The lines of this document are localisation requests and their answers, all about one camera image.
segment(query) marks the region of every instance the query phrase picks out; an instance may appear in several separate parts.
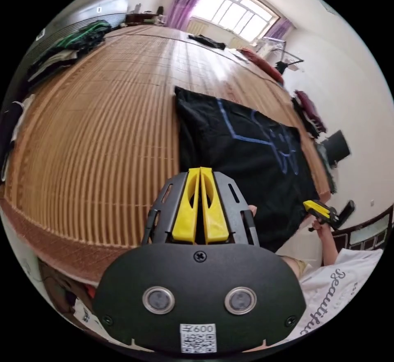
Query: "red cloth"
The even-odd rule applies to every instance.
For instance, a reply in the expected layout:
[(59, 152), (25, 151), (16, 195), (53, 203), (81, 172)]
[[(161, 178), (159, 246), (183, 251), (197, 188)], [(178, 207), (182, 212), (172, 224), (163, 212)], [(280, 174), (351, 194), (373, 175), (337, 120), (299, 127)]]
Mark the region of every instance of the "red cloth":
[(89, 295), (92, 299), (94, 299), (94, 296), (95, 296), (95, 294), (96, 294), (96, 289), (95, 289), (93, 286), (89, 285), (89, 284), (84, 284), (84, 286), (85, 286), (85, 288), (86, 288), (86, 291), (87, 291), (88, 295)]
[(253, 62), (262, 71), (266, 72), (268, 76), (272, 77), (276, 82), (284, 85), (283, 76), (265, 59), (261, 58), (248, 48), (240, 48), (238, 51), (242, 53), (242, 55), (244, 55), (249, 61)]

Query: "printed number 600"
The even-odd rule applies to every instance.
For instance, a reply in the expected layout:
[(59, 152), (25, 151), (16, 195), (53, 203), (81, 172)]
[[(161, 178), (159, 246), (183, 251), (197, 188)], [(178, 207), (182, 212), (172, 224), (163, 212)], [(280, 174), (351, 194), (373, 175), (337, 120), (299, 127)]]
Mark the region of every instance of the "printed number 600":
[(211, 325), (209, 325), (208, 327), (205, 325), (195, 326), (193, 331), (194, 332), (213, 332), (213, 327)]

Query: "window frame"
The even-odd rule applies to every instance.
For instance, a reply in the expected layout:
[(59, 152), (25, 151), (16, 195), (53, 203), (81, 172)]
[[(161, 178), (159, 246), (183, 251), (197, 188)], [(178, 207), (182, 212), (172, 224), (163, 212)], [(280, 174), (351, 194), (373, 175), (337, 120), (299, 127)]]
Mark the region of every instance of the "window frame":
[[(222, 5), (224, 4), (225, 1), (226, 1), (226, 0), (223, 0), (222, 3), (219, 5), (218, 9), (216, 10), (216, 12), (215, 12), (215, 14), (213, 15), (213, 17), (211, 18), (211, 20), (208, 20), (208, 19), (206, 19), (206, 18), (204, 18), (204, 17), (200, 17), (200, 16), (194, 16), (193, 14), (192, 14), (191, 17), (192, 17), (192, 18), (197, 18), (197, 19), (200, 19), (200, 20), (203, 20), (203, 21), (206, 21), (206, 22), (209, 22), (209, 23), (212, 24), (212, 25), (215, 25), (215, 26), (218, 26), (218, 27), (220, 27), (220, 28), (222, 28), (222, 29), (224, 29), (224, 30), (227, 30), (228, 32), (231, 32), (232, 34), (238, 36), (239, 38), (241, 38), (242, 40), (245, 40), (246, 42), (249, 42), (250, 44), (255, 43), (258, 39), (260, 39), (261, 37), (263, 37), (264, 34), (269, 30), (269, 28), (272, 27), (273, 24), (275, 24), (275, 23), (280, 19), (280, 16), (279, 16), (277, 13), (275, 13), (272, 9), (270, 9), (267, 5), (265, 5), (265, 4), (264, 4), (263, 2), (261, 2), (260, 0), (250, 0), (250, 1), (253, 2), (256, 6), (261, 7), (263, 10), (265, 10), (267, 13), (269, 13), (269, 14), (271, 15), (271, 18), (270, 18), (268, 21), (267, 21), (265, 18), (261, 17), (259, 14), (257, 14), (255, 11), (253, 11), (253, 10), (249, 9), (247, 6), (243, 5), (243, 4), (241, 3), (242, 0), (229, 0), (231, 3), (229, 4), (228, 8), (227, 8), (226, 11), (224, 12), (224, 14), (223, 14), (223, 16), (221, 17), (221, 19), (219, 20), (219, 22), (217, 22), (217, 23), (212, 22), (212, 20), (215, 18), (216, 14), (219, 12), (220, 8), (222, 7)], [(235, 33), (234, 30), (225, 28), (224, 26), (220, 25), (221, 20), (224, 18), (224, 16), (226, 15), (227, 11), (230, 9), (230, 7), (231, 7), (233, 4), (236, 4), (236, 5), (242, 7), (242, 8), (244, 8), (244, 9), (246, 10), (245, 13), (238, 19), (238, 21), (237, 21), (237, 23), (236, 23), (234, 29), (237, 27), (237, 25), (239, 24), (239, 22), (241, 21), (241, 19), (245, 16), (245, 14), (246, 14), (247, 12), (251, 13), (251, 16), (250, 16), (249, 20), (247, 21), (247, 23), (244, 25), (244, 27), (242, 28), (242, 30), (241, 30), (239, 33)], [(263, 21), (266, 22), (266, 25), (265, 25), (265, 27), (259, 32), (259, 34), (258, 34), (253, 40), (248, 41), (248, 40), (244, 39), (244, 38), (241, 36), (241, 33), (243, 32), (243, 30), (246, 28), (246, 26), (248, 25), (248, 23), (251, 21), (251, 19), (252, 19), (254, 16), (260, 17)]]

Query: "bamboo mat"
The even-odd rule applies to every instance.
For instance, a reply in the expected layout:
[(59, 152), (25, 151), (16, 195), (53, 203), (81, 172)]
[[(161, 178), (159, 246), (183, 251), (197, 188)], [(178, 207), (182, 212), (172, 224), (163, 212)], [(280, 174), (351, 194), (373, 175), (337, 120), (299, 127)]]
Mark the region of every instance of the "bamboo mat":
[(151, 204), (179, 172), (174, 86), (254, 108), (296, 126), (323, 201), (325, 170), (289, 94), (230, 51), (140, 25), (37, 88), (10, 161), (1, 206), (37, 255), (99, 281), (139, 245)]

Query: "black t-shirt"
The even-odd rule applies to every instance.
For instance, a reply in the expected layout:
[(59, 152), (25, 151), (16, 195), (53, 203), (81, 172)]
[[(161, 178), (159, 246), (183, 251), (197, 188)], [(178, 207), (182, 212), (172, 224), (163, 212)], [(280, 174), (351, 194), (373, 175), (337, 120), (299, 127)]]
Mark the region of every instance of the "black t-shirt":
[(260, 245), (276, 252), (319, 199), (300, 134), (248, 107), (175, 87), (180, 168), (205, 166), (234, 179), (249, 205)]

